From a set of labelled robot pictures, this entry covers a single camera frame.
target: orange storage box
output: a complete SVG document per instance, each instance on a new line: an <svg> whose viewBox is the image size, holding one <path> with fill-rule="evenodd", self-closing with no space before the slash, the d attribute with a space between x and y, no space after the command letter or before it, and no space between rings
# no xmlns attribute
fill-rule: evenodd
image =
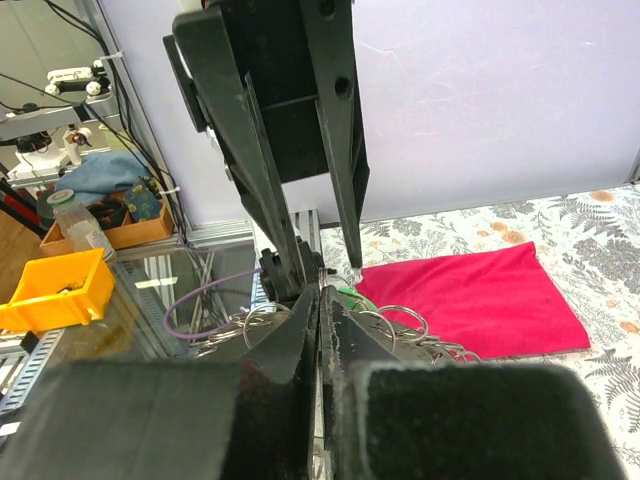
<svg viewBox="0 0 640 480"><path fill-rule="evenodd" d="M44 332L104 318L115 278L102 248L27 262L0 328Z"/></svg>

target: wooden tray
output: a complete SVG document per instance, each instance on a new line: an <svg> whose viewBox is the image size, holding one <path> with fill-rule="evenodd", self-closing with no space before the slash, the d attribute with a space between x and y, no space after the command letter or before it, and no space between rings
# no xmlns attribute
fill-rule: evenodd
<svg viewBox="0 0 640 480"><path fill-rule="evenodd" d="M129 212L121 227L111 228L104 232L116 250L133 247L143 243L162 240L173 233L173 220L166 203L163 204L160 216L146 222L132 223ZM60 231L58 223L54 223L40 243L40 250L47 257L73 253L71 244L67 242Z"/></svg>

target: plastic bottle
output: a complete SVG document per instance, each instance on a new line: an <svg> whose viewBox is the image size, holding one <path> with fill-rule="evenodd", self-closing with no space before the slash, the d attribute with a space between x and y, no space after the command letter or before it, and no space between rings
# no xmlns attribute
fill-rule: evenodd
<svg viewBox="0 0 640 480"><path fill-rule="evenodd" d="M104 260L115 261L116 251L100 228L98 220L76 198L73 190L60 190L51 195L47 203L53 208L62 235L71 243L74 251L104 248Z"/></svg>

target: leaf pattern fabric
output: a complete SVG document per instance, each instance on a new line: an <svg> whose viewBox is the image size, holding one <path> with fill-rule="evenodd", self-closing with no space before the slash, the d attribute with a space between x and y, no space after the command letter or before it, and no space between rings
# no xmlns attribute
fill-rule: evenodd
<svg viewBox="0 0 640 480"><path fill-rule="evenodd" d="M373 222L361 236L365 266L534 241L592 349L501 361L573 370L628 478L640 479L640 186ZM322 246L326 265L355 283L342 231L323 230Z"/></svg>

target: pink fabric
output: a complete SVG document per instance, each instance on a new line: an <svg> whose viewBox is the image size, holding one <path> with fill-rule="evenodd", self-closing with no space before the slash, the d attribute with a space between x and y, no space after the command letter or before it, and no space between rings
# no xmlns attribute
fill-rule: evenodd
<svg viewBox="0 0 640 480"><path fill-rule="evenodd" d="M589 336L536 258L533 243L365 268L357 290L378 307L422 314L429 333L481 358L589 348ZM385 316L411 328L398 312Z"/></svg>

